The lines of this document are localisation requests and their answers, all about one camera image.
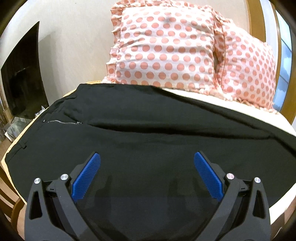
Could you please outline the black television screen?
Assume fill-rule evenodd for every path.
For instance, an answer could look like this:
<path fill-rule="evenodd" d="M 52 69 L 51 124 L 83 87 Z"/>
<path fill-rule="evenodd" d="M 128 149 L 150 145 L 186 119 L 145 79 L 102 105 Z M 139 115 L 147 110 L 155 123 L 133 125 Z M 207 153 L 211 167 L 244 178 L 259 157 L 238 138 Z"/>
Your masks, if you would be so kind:
<path fill-rule="evenodd" d="M 39 65 L 39 24 L 33 25 L 20 39 L 1 68 L 11 114 L 31 120 L 42 108 L 49 106 Z"/>

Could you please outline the wooden window frame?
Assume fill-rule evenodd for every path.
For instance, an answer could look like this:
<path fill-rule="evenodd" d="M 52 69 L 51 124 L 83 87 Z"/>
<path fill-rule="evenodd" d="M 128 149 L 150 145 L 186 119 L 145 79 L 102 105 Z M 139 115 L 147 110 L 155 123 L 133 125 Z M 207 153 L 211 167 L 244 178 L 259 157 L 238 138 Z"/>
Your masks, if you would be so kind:
<path fill-rule="evenodd" d="M 273 107 L 290 123 L 295 119 L 295 34 L 270 1 L 246 1 L 251 35 L 266 42 L 275 57 Z"/>

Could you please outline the pink polka dot front pillow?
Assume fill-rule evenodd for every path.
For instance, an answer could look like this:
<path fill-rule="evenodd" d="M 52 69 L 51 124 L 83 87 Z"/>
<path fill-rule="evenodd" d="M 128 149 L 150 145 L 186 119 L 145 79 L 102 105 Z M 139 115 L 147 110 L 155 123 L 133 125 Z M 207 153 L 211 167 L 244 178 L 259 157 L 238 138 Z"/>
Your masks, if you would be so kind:
<path fill-rule="evenodd" d="M 153 85 L 202 94 L 220 90 L 211 6 L 186 1 L 119 1 L 105 83 Z"/>

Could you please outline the pink polka dot rear pillow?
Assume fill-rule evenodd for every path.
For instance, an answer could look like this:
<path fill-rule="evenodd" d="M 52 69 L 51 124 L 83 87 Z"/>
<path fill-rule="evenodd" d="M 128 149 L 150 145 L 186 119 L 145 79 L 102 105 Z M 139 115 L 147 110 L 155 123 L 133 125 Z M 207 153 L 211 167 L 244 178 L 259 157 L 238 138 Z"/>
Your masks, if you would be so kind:
<path fill-rule="evenodd" d="M 270 47 L 214 13 L 215 75 L 230 99 L 256 108 L 273 109 L 276 64 Z"/>

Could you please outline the clutter on side shelf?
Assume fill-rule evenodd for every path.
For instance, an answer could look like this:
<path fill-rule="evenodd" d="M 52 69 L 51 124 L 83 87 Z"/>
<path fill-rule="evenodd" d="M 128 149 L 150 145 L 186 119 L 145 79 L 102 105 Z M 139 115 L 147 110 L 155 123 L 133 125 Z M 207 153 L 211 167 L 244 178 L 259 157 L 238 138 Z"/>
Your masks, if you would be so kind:
<path fill-rule="evenodd" d="M 1 142 L 3 142 L 5 138 L 8 138 L 9 141 L 13 142 L 29 125 L 29 123 L 31 123 L 45 110 L 46 108 L 41 106 L 41 110 L 34 114 L 33 119 L 21 118 L 12 116 L 10 110 L 8 108 L 4 109 L 1 105 Z"/>

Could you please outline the pink polka dot pillow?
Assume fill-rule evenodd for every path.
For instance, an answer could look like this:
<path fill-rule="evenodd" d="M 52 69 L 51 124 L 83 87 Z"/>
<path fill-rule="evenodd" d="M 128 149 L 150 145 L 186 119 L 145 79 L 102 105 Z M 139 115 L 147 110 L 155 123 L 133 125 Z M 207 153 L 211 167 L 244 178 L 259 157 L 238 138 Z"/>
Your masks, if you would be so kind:
<path fill-rule="evenodd" d="M 105 83 L 153 85 L 202 94 L 220 90 L 211 6 L 186 1 L 119 1 Z"/>
<path fill-rule="evenodd" d="M 270 47 L 214 13 L 215 75 L 230 99 L 256 108 L 273 109 L 276 64 Z"/>

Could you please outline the black pants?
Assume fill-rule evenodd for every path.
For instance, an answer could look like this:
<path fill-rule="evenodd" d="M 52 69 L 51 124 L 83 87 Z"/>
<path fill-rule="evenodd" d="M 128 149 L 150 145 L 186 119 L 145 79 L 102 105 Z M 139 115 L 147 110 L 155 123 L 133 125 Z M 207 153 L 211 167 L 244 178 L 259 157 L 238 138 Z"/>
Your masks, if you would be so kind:
<path fill-rule="evenodd" d="M 27 199 L 93 153 L 101 166 L 78 210 L 112 240 L 192 240 L 218 206 L 194 166 L 201 151 L 223 171 L 259 177 L 268 204 L 295 184 L 295 136 L 246 114 L 139 85 L 81 84 L 53 103 L 7 153 Z"/>

